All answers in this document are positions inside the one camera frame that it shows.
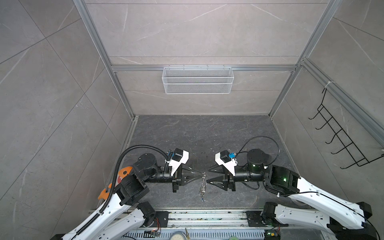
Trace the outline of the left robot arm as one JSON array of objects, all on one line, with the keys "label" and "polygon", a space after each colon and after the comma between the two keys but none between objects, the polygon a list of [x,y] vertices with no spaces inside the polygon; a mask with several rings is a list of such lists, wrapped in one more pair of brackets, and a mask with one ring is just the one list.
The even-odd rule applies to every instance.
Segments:
[{"label": "left robot arm", "polygon": [[161,227],[156,211],[149,202],[141,199],[149,193],[147,183],[172,185],[175,193],[180,186],[200,179],[203,174],[187,167],[187,151],[176,149],[169,155],[169,170],[158,166],[153,154],[138,158],[121,182],[114,188],[102,206],[67,234],[57,234],[54,240],[115,240],[139,227],[155,224]]}]

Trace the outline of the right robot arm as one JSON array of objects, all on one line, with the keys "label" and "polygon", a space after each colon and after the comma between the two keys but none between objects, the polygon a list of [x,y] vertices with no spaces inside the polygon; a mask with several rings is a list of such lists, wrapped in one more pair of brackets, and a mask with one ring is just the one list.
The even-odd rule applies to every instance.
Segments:
[{"label": "right robot arm", "polygon": [[236,154],[224,150],[215,155],[219,177],[207,183],[224,191],[236,191],[236,184],[262,184],[277,197],[308,205],[307,209],[291,208],[267,202],[260,214],[264,225],[273,228],[290,225],[318,229],[338,240],[379,240],[381,237],[369,221],[372,208],[365,202],[352,203],[338,198],[308,182],[287,168],[272,165],[271,156],[260,149],[247,152],[247,163],[238,166]]}]

